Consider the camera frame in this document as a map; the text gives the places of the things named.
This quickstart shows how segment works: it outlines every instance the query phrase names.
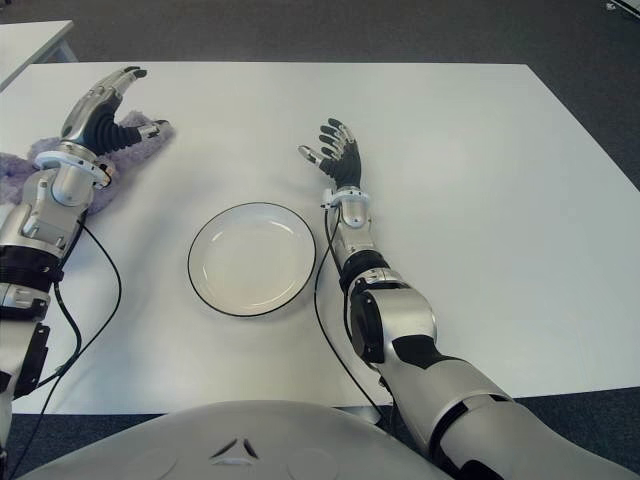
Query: purple fabric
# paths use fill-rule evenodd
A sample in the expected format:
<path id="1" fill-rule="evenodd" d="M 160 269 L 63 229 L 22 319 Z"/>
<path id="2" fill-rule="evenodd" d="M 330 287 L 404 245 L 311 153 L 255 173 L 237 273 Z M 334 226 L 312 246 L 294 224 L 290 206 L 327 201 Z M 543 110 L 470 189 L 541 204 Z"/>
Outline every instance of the purple fabric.
<path id="1" fill-rule="evenodd" d="M 136 127 L 150 121 L 141 112 L 133 111 L 122 119 L 120 125 Z M 109 205 L 122 189 L 122 180 L 127 175 L 127 172 L 137 165 L 146 163 L 174 134 L 173 128 L 167 126 L 155 138 L 144 140 L 124 150 L 100 157 L 100 162 L 113 167 L 114 173 L 111 175 L 112 181 L 109 187 L 95 191 L 93 203 L 89 207 L 89 215 L 97 213 Z M 60 138 L 58 137 L 38 140 L 31 145 L 26 160 L 10 153 L 0 152 L 0 204 L 20 203 L 24 182 L 32 173 L 37 171 L 37 167 L 33 165 L 33 160 L 39 153 L 55 149 L 59 141 Z"/>

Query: black wire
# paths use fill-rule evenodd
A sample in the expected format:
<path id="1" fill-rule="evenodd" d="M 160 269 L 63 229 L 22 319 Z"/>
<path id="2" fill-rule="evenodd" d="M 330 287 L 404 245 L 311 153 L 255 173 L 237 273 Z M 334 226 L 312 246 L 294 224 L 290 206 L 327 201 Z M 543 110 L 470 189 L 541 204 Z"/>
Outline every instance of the black wire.
<path id="1" fill-rule="evenodd" d="M 351 342 L 351 332 L 349 331 L 349 321 L 347 319 L 347 308 L 349 304 L 349 295 L 344 292 L 344 299 L 342 302 L 342 324 L 344 325 L 344 332 L 347 334 L 349 342 Z"/>
<path id="2" fill-rule="evenodd" d="M 122 300 L 122 278 L 120 278 L 120 272 L 118 271 L 118 267 L 116 267 L 116 264 L 114 263 L 113 259 L 111 258 L 111 256 L 107 253 L 107 251 L 105 250 L 105 248 L 102 246 L 102 244 L 100 243 L 100 241 L 96 238 L 96 236 L 91 233 L 91 230 L 89 230 L 86 225 L 82 224 L 82 228 L 85 232 L 87 232 L 89 234 L 89 236 L 93 239 L 93 241 L 96 243 L 96 245 L 98 246 L 98 248 L 100 250 L 102 250 L 102 253 L 104 253 L 104 256 L 107 257 L 107 260 L 109 261 L 109 263 L 111 264 L 111 267 L 113 268 L 113 273 L 115 273 L 116 275 L 116 280 L 118 282 L 118 299 L 116 300 L 116 304 L 113 307 L 113 310 L 111 311 L 111 315 L 109 315 L 109 317 L 105 320 L 105 322 L 102 324 L 102 327 L 100 327 L 100 329 L 93 335 L 93 337 L 91 337 L 91 340 L 89 340 L 87 342 L 87 344 L 82 348 L 82 350 L 80 350 L 80 352 L 78 353 L 78 357 L 80 357 L 80 355 L 82 355 L 84 352 L 87 351 L 87 348 L 89 348 L 91 346 L 91 344 L 93 342 L 96 341 L 96 339 L 98 338 L 98 336 L 104 331 L 105 328 L 107 328 L 107 326 L 109 325 L 109 323 L 111 323 L 111 320 L 113 319 L 113 317 L 116 315 L 116 312 L 118 311 L 118 308 L 120 307 L 120 301 Z"/>
<path id="3" fill-rule="evenodd" d="M 33 442 L 33 439 L 35 438 L 36 434 L 38 433 L 38 429 L 40 428 L 40 424 L 42 423 L 42 419 L 44 417 L 44 412 L 47 409 L 47 406 L 49 405 L 49 402 L 51 401 L 51 397 L 53 396 L 53 392 L 55 391 L 56 387 L 58 386 L 58 384 L 60 383 L 60 381 L 62 380 L 64 375 L 69 371 L 69 369 L 78 361 L 80 356 L 98 338 L 98 336 L 104 331 L 104 329 L 107 327 L 107 325 L 109 325 L 109 323 L 111 322 L 111 320 L 115 316 L 116 312 L 118 311 L 118 308 L 120 307 L 120 300 L 122 299 L 122 279 L 120 278 L 120 272 L 118 271 L 118 267 L 116 267 L 116 264 L 114 263 L 113 259 L 107 253 L 107 251 L 102 246 L 100 241 L 96 238 L 96 236 L 93 233 L 91 233 L 91 231 L 84 225 L 84 223 L 81 223 L 80 221 L 78 221 L 78 223 L 80 223 L 82 229 L 85 230 L 89 234 L 89 236 L 93 239 L 93 241 L 96 243 L 96 245 L 98 245 L 98 248 L 100 248 L 100 250 L 102 250 L 102 253 L 104 253 L 104 255 L 107 257 L 107 260 L 111 264 L 111 267 L 113 268 L 113 272 L 115 273 L 116 279 L 118 281 L 118 299 L 116 300 L 116 304 L 113 307 L 113 310 L 111 311 L 111 315 L 109 315 L 107 320 L 102 324 L 102 327 L 100 327 L 100 329 L 95 333 L 95 335 L 93 335 L 93 337 L 91 337 L 91 340 L 89 340 L 89 342 L 84 346 L 84 348 L 81 348 L 82 335 L 80 334 L 80 330 L 78 329 L 78 326 L 77 326 L 76 322 L 73 320 L 73 317 L 71 316 L 71 313 L 69 313 L 69 311 L 67 310 L 67 308 L 66 308 L 66 306 L 65 306 L 65 304 L 64 304 L 64 302 L 62 300 L 62 295 L 60 294 L 60 289 L 59 289 L 58 284 L 57 283 L 54 284 L 54 291 L 55 291 L 55 294 L 56 294 L 56 299 L 58 300 L 58 304 L 60 305 L 60 309 L 62 310 L 62 313 L 64 314 L 65 318 L 67 318 L 67 321 L 69 322 L 69 324 L 72 326 L 71 328 L 74 329 L 74 333 L 76 334 L 76 350 L 74 351 L 73 355 L 71 357 L 69 357 L 69 360 L 67 360 L 67 362 L 63 365 L 63 367 L 58 370 L 58 372 L 56 372 L 54 375 L 52 375 L 51 377 L 49 377 L 49 378 L 47 378 L 45 380 L 45 382 L 48 383 L 48 382 L 50 382 L 51 380 L 53 380 L 54 378 L 57 377 L 57 380 L 53 384 L 53 387 L 51 387 L 51 390 L 49 390 L 49 394 L 47 395 L 47 399 L 45 400 L 44 405 L 42 406 L 42 410 L 40 410 L 40 414 L 38 415 L 38 421 L 36 422 L 36 426 L 33 428 L 33 431 L 31 432 L 31 436 L 29 437 L 29 440 L 27 441 L 27 444 L 25 445 L 24 450 L 22 451 L 22 454 L 20 455 L 20 458 L 18 459 L 18 462 L 16 463 L 16 466 L 14 467 L 13 472 L 9 476 L 9 480 L 14 478 L 16 472 L 18 471 L 18 468 L 20 467 L 20 464 L 22 463 L 22 461 L 24 460 L 25 456 L 27 455 L 27 452 L 29 451 L 29 448 L 31 447 L 31 443 Z M 44 385 L 43 382 L 38 384 L 38 387 L 41 387 L 42 385 Z"/>
<path id="4" fill-rule="evenodd" d="M 333 237 L 329 238 L 329 214 L 325 210 L 324 215 L 324 236 L 327 239 L 327 243 L 329 244 L 329 251 L 331 252 L 331 258 L 333 258 L 333 263 L 336 264 L 336 270 L 338 270 L 338 276 L 342 277 L 342 267 L 340 266 L 340 262 L 338 261 L 338 256 L 336 255 L 336 251 L 333 249 Z M 338 218 L 336 220 L 336 230 L 338 229 L 338 224 L 340 223 L 340 207 L 338 207 Z"/>
<path id="5" fill-rule="evenodd" d="M 84 221 L 87 218 L 87 212 L 88 211 L 89 210 L 85 210 L 80 215 L 80 219 L 78 220 L 78 230 L 76 231 L 76 234 L 73 237 L 73 240 L 71 241 L 71 244 L 69 245 L 69 248 L 67 248 L 67 251 L 64 254 L 64 257 L 62 257 L 62 260 L 60 260 L 60 265 L 59 265 L 58 268 L 60 268 L 61 270 L 62 270 L 62 267 L 64 267 L 65 264 L 67 263 L 67 260 L 69 260 L 69 256 L 71 255 L 71 251 L 73 250 L 73 248 L 76 246 L 76 243 L 78 243 L 78 240 L 80 239 L 80 235 L 82 234 L 82 225 L 84 225 Z"/>
<path id="6" fill-rule="evenodd" d="M 340 221 L 339 216 L 340 216 L 340 210 L 338 210 L 338 219 L 337 219 L 338 222 Z M 333 262 L 336 264 L 338 275 L 342 276 L 340 262 L 338 261 L 338 256 L 336 255 L 336 252 L 333 248 L 333 238 L 329 236 L 328 219 L 329 219 L 329 216 L 325 215 L 324 216 L 324 234 L 325 234 L 325 238 L 327 239 L 327 244 L 329 245 L 329 251 L 331 252 L 331 257 L 333 258 Z M 347 334 L 347 338 L 349 339 L 349 342 L 351 342 L 351 331 L 349 330 L 349 322 L 347 320 L 348 304 L 349 304 L 349 295 L 347 292 L 344 292 L 344 299 L 342 302 L 342 323 L 344 324 L 344 332 Z"/>
<path id="7" fill-rule="evenodd" d="M 327 222 L 328 215 L 329 215 L 329 212 L 325 211 L 324 212 L 325 225 L 326 225 L 326 222 Z M 342 360 L 342 358 L 338 354 L 338 351 L 336 350 L 336 347 L 333 345 L 333 342 L 329 338 L 329 335 L 327 335 L 327 332 L 324 329 L 324 325 L 322 324 L 322 320 L 320 319 L 320 312 L 318 311 L 318 283 L 320 281 L 320 273 L 322 272 L 322 267 L 324 265 L 325 260 L 327 259 L 327 255 L 329 254 L 329 251 L 331 249 L 330 248 L 331 247 L 331 243 L 333 242 L 333 239 L 334 239 L 334 237 L 336 235 L 336 231 L 337 230 L 338 230 L 338 224 L 336 223 L 336 226 L 335 226 L 335 228 L 333 230 L 333 234 L 331 235 L 331 237 L 329 239 L 329 246 L 327 246 L 327 249 L 325 250 L 324 255 L 322 256 L 322 260 L 320 261 L 320 266 L 318 267 L 318 272 L 316 273 L 316 280 L 315 280 L 314 287 L 313 287 L 313 308 L 315 309 L 315 312 L 316 312 L 316 320 L 318 321 L 318 326 L 320 327 L 320 330 L 322 331 L 322 335 L 324 335 L 325 340 L 329 344 L 329 347 L 331 347 L 331 350 L 333 351 L 333 354 L 336 356 L 336 358 L 340 362 L 340 365 L 342 365 L 342 368 L 344 368 L 344 371 L 347 372 L 347 375 L 349 375 L 351 380 L 353 380 L 353 383 L 355 384 L 356 387 L 358 387 L 358 390 L 360 390 L 360 392 L 362 392 L 362 395 L 364 395 L 364 397 L 371 404 L 371 406 L 375 409 L 375 411 L 378 412 L 378 415 L 380 415 L 380 418 L 383 419 L 388 424 L 389 423 L 389 419 L 384 415 L 384 413 L 382 412 L 380 407 L 378 407 L 378 405 L 376 405 L 376 403 L 371 399 L 371 397 L 367 394 L 367 392 L 364 390 L 364 388 L 362 388 L 362 386 L 360 385 L 358 380 L 356 380 L 356 377 L 354 377 L 353 374 L 351 373 L 351 371 L 349 370 L 349 367 L 347 367 L 347 365 L 344 363 L 344 360 Z"/>
<path id="8" fill-rule="evenodd" d="M 55 293 L 56 300 L 58 301 L 58 306 L 60 307 L 60 310 L 62 311 L 64 318 L 69 323 L 69 326 L 73 330 L 73 333 L 76 337 L 76 347 L 73 353 L 71 354 L 71 356 L 67 359 L 67 361 L 64 362 L 62 366 L 58 367 L 54 373 L 49 375 L 44 380 L 41 380 L 40 383 L 38 383 L 38 386 L 36 388 L 43 387 L 50 381 L 54 380 L 56 377 L 64 375 L 64 372 L 66 372 L 69 368 L 71 368 L 71 365 L 73 365 L 73 362 L 75 362 L 76 358 L 80 354 L 80 349 L 82 348 L 82 333 L 80 333 L 78 324 L 75 322 L 75 320 L 73 319 L 73 316 L 71 315 L 71 313 L 69 313 L 69 310 L 67 310 L 67 306 L 64 304 L 64 301 L 62 300 L 62 295 L 60 293 L 60 284 L 58 282 L 53 284 L 53 291 Z"/>
<path id="9" fill-rule="evenodd" d="M 84 351 L 87 348 L 89 348 L 89 346 L 95 341 L 95 339 L 98 337 L 98 335 L 100 335 L 102 333 L 102 331 L 105 328 L 107 328 L 107 326 L 109 325 L 109 322 L 111 322 L 111 319 L 115 316 L 116 312 L 118 311 L 118 308 L 120 307 L 120 300 L 122 299 L 122 280 L 120 278 L 120 272 L 118 271 L 118 268 L 116 267 L 115 263 L 113 262 L 113 260 L 111 259 L 111 257 L 107 253 L 107 251 L 104 249 L 102 244 L 98 241 L 98 239 L 95 237 L 95 235 L 93 233 L 91 233 L 91 231 L 84 225 L 84 223 L 82 222 L 83 220 L 84 220 L 84 218 L 82 218 L 80 221 L 78 221 L 78 223 L 80 224 L 80 232 L 82 230 L 85 230 L 89 234 L 89 236 L 93 239 L 93 241 L 96 243 L 96 245 L 98 245 L 100 250 L 102 250 L 102 253 L 105 254 L 105 256 L 107 257 L 107 260 L 109 261 L 109 263 L 113 267 L 113 271 L 116 274 L 116 278 L 117 278 L 117 281 L 118 281 L 118 299 L 116 301 L 116 305 L 113 307 L 111 315 L 109 315 L 109 317 L 104 322 L 102 327 L 96 332 L 96 334 L 91 338 L 91 340 L 89 340 L 87 345 L 85 345 L 85 347 L 81 349 L 81 346 L 82 346 L 82 334 L 80 333 L 80 330 L 78 329 L 78 326 L 77 326 L 76 322 L 73 320 L 73 317 L 71 316 L 71 314 L 67 310 L 67 308 L 66 308 L 66 306 L 65 306 L 65 304 L 64 304 L 64 302 L 62 300 L 62 295 L 60 294 L 60 290 L 59 290 L 58 284 L 57 283 L 54 284 L 54 291 L 55 291 L 55 294 L 56 294 L 56 300 L 58 301 L 58 305 L 60 306 L 60 310 L 62 311 L 64 317 L 67 319 L 67 322 L 69 323 L 69 325 L 73 329 L 74 334 L 76 335 L 76 350 L 67 359 L 67 361 L 62 364 L 62 366 L 60 366 L 60 367 L 58 367 L 56 369 L 55 373 L 52 373 L 47 378 L 45 378 L 44 380 L 40 381 L 40 383 L 38 383 L 38 386 L 36 388 L 43 387 L 47 383 L 51 382 L 53 379 L 59 377 L 60 375 L 64 375 L 64 373 L 71 368 L 71 366 L 76 362 L 76 360 L 78 360 L 78 357 L 80 355 L 82 355 L 84 353 Z M 73 242 L 73 245 L 75 245 L 75 243 L 76 243 L 76 241 L 77 241 L 77 239 L 79 237 L 80 237 L 80 233 L 78 233 L 78 235 L 76 235 L 76 239 Z"/>

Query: gray carpet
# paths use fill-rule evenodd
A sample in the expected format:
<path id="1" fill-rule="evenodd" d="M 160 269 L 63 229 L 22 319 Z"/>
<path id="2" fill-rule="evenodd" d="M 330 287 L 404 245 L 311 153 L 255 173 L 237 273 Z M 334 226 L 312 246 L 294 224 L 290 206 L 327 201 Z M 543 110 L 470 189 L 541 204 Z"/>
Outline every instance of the gray carpet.
<path id="1" fill-rule="evenodd" d="M 640 188 L 640 22 L 603 0 L 14 0 L 0 14 L 61 19 L 81 61 L 528 64 Z M 519 401 L 640 473 L 640 388 Z M 147 418 L 47 416 L 21 472 Z M 16 415 L 14 453 L 34 423 Z"/>

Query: robotic hand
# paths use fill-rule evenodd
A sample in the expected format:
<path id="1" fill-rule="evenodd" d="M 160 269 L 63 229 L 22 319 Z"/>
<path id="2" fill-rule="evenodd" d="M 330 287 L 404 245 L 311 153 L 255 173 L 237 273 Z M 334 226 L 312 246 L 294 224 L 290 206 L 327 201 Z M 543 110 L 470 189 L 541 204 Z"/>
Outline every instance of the robotic hand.
<path id="1" fill-rule="evenodd" d="M 49 327 L 40 320 L 49 306 L 48 292 L 62 280 L 93 189 L 111 180 L 98 157 L 154 137 L 166 124 L 124 128 L 113 121 L 124 92 L 146 73 L 140 67 L 118 70 L 78 101 L 64 122 L 60 144 L 38 155 L 41 170 L 26 181 L 22 203 L 0 229 L 0 464 L 6 458 L 2 447 L 11 401 L 36 388 L 47 354 Z"/>
<path id="2" fill-rule="evenodd" d="M 350 298 L 351 342 L 381 375 L 421 452 L 461 479 L 638 479 L 553 432 L 468 362 L 435 346 L 429 302 L 389 268 L 370 235 L 355 138 L 338 120 L 321 127 L 331 148 L 299 152 L 335 179 L 325 208 L 340 207 L 335 254 Z"/>

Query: white table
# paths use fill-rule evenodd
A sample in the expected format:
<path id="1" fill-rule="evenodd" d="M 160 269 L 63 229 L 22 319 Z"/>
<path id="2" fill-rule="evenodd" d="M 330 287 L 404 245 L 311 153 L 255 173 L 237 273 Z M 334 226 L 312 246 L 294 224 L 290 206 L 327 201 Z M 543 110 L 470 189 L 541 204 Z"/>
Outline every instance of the white table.
<path id="1" fill-rule="evenodd" d="M 526 66 L 139 63 L 149 76 L 121 114 L 167 118 L 177 136 L 90 219 L 120 267 L 123 304 L 51 412 L 365 403 L 324 343 L 310 287 L 238 319 L 206 307 L 186 271 L 198 229 L 249 201 L 294 209 L 325 248 L 318 205 L 329 182 L 296 146 L 317 145 L 330 115 L 358 138 L 378 246 L 429 298 L 442 352 L 514 396 L 640 384 L 640 193 Z M 80 95 L 122 65 L 27 68 L 1 97 L 0 150 L 24 154 L 55 135 Z M 63 294 L 88 336 L 112 307 L 114 279 L 89 239 L 66 270 Z M 340 352 L 387 401 L 344 338 L 332 268 L 319 296 Z M 48 373 L 73 340 L 56 306 L 47 321 Z M 16 411 L 39 410 L 45 393 Z"/>
<path id="2" fill-rule="evenodd" d="M 71 20 L 0 25 L 0 92 L 31 63 L 55 56 L 61 62 L 77 62 L 64 36 Z"/>

